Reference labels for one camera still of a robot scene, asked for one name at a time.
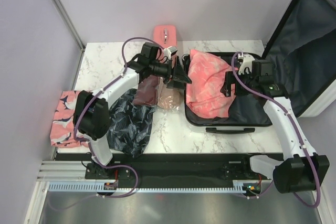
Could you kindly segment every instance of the marble table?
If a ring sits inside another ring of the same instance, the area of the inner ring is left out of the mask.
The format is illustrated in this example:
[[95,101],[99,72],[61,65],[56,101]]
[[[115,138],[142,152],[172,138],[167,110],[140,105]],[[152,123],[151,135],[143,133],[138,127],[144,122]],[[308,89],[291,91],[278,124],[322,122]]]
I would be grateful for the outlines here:
[[[122,70],[122,42],[88,43],[75,90],[93,90],[105,86]],[[140,52],[143,42],[129,42],[125,47],[127,61]],[[178,55],[190,49],[200,51],[244,51],[261,55],[260,40],[181,41]],[[282,152],[273,126],[257,128],[255,133],[219,135],[195,131],[184,116],[183,105],[178,111],[157,109],[153,116],[152,133],[145,153],[271,153]],[[59,148],[58,153],[86,153],[85,147]]]

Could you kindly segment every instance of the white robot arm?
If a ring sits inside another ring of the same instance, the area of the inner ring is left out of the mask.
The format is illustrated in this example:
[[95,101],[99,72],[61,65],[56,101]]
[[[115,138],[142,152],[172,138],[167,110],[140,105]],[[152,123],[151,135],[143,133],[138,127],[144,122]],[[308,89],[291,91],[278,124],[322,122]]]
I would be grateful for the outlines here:
[[251,170],[272,179],[280,193],[315,190],[316,178],[308,159],[312,160],[321,184],[329,168],[328,158],[317,155],[308,142],[294,115],[285,87],[274,83],[272,63],[255,60],[249,54],[238,55],[238,62],[241,63],[238,71],[226,72],[221,92],[226,97],[231,96],[231,85],[235,84],[237,96],[251,92],[259,94],[258,100],[274,125],[284,154],[283,161],[267,155],[252,156]]
[[169,47],[163,50],[167,63],[160,63],[156,59],[159,50],[157,45],[146,42],[141,53],[128,62],[126,72],[117,82],[106,89],[102,87],[92,92],[81,91],[79,93],[73,117],[74,125],[78,123],[87,104],[94,99],[78,125],[79,132],[89,136],[90,147],[95,154],[92,157],[94,161],[107,165],[113,157],[107,141],[107,131],[111,124],[109,108],[126,91],[150,75],[164,78],[164,83],[168,88],[184,89],[185,83],[191,83],[178,58],[172,67],[171,56],[176,54],[177,48]]

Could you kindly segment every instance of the black suitcase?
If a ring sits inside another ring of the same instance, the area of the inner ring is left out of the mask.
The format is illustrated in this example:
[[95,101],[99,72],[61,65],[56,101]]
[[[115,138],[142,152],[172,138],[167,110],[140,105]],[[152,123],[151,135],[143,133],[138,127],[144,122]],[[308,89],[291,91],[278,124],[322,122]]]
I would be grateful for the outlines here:
[[[210,52],[230,64],[234,52]],[[320,114],[336,99],[336,0],[292,0],[262,56],[275,66],[275,81],[290,96],[296,117]],[[190,57],[182,58],[188,72]],[[204,119],[185,103],[188,122],[209,133],[251,133],[271,121],[259,102],[236,97],[228,118]]]

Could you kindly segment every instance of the pink floral cloth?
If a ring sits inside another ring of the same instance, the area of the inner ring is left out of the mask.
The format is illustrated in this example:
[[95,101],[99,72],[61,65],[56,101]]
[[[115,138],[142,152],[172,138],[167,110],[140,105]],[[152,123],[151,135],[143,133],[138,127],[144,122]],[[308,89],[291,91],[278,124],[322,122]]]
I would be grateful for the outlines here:
[[225,97],[220,89],[231,66],[218,56],[194,49],[190,51],[190,61],[188,76],[193,83],[186,87],[187,106],[201,118],[227,118],[236,97]]
[[51,126],[51,145],[56,147],[73,148],[78,146],[88,147],[83,135],[77,133],[79,141],[74,139],[73,113],[75,112],[76,101],[79,91],[64,91],[59,99],[55,111],[53,125]]

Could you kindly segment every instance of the stainless steel floor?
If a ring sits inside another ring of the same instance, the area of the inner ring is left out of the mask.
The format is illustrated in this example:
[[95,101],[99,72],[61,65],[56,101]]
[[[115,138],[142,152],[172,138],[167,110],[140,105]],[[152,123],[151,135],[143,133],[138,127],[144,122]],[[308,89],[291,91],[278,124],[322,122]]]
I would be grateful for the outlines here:
[[[48,193],[56,208],[67,207],[88,193]],[[303,197],[312,201],[312,194]],[[320,224],[318,212],[302,205],[292,194],[279,194],[273,187],[257,200],[228,194],[137,193],[123,199],[91,198],[66,211],[45,206],[46,224],[192,223],[192,224]]]

